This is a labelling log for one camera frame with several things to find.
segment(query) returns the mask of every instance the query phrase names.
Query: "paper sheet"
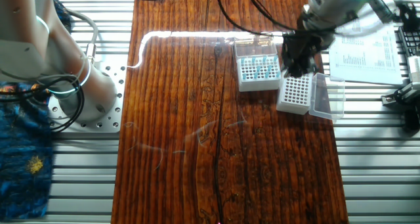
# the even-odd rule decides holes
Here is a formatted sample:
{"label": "paper sheet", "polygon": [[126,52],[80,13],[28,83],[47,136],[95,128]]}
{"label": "paper sheet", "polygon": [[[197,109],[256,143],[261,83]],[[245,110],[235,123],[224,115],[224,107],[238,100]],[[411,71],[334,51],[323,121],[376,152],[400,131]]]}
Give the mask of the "paper sheet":
{"label": "paper sheet", "polygon": [[[364,17],[339,30],[346,37],[336,36],[331,45],[330,74],[346,81],[402,84],[394,26],[382,25],[370,6],[364,6],[359,16]],[[374,34],[365,34],[378,28]],[[348,37],[357,33],[362,37]]]}

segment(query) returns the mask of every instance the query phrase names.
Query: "metal mounting plate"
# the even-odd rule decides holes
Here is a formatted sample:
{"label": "metal mounting plate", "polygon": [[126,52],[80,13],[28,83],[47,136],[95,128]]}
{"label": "metal mounting plate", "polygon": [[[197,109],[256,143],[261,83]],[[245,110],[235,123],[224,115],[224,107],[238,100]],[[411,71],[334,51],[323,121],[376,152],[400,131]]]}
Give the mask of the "metal mounting plate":
{"label": "metal mounting plate", "polygon": [[[112,109],[104,117],[91,122],[74,122],[69,128],[61,133],[117,133],[121,127],[121,116],[123,113],[123,99],[125,89],[125,77],[127,68],[125,66],[110,66],[106,62],[95,62],[95,66],[102,72],[107,73],[114,81],[117,88],[117,100]],[[49,102],[49,117],[51,126],[56,127],[66,122],[67,115],[62,111],[58,99],[51,97]]]}

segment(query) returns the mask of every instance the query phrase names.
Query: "blue cloth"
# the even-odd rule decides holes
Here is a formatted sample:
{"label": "blue cloth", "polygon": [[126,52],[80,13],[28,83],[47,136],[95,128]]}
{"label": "blue cloth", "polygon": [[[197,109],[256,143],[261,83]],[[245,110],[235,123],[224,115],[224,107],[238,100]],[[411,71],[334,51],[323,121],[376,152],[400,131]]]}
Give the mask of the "blue cloth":
{"label": "blue cloth", "polygon": [[[2,91],[31,87],[0,83]],[[53,162],[47,97],[0,103],[0,221],[41,217],[47,211]]]}

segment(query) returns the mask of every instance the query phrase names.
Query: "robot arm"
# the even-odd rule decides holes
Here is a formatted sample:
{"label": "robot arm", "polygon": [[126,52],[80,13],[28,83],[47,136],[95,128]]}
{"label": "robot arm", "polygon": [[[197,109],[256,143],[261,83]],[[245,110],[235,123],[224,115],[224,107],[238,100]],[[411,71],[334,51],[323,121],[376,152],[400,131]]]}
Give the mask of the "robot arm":
{"label": "robot arm", "polygon": [[[95,120],[112,108],[117,95],[113,81],[95,68],[62,25],[53,0],[0,0],[0,19],[0,81],[48,84],[73,75],[85,96],[78,120]],[[78,100],[71,83],[49,90],[67,115],[75,113]]]}
{"label": "robot arm", "polygon": [[336,27],[356,19],[366,3],[383,23],[393,20],[396,10],[393,0],[308,0],[297,23],[298,30],[306,31],[284,38],[282,58],[286,76],[298,78],[316,71],[313,56],[326,50],[335,40]]}

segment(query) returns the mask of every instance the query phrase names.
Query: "wood grain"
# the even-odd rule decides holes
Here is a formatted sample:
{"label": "wood grain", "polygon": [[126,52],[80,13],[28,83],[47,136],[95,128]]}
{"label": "wood grain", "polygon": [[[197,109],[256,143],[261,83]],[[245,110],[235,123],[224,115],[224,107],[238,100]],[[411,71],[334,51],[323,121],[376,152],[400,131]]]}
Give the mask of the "wood grain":
{"label": "wood grain", "polygon": [[[261,1],[290,26],[307,2]],[[249,0],[222,2],[275,30]],[[129,64],[152,31],[232,30],[217,0],[136,0]],[[332,123],[239,93],[233,54],[221,37],[147,41],[127,72],[112,223],[348,223]]]}

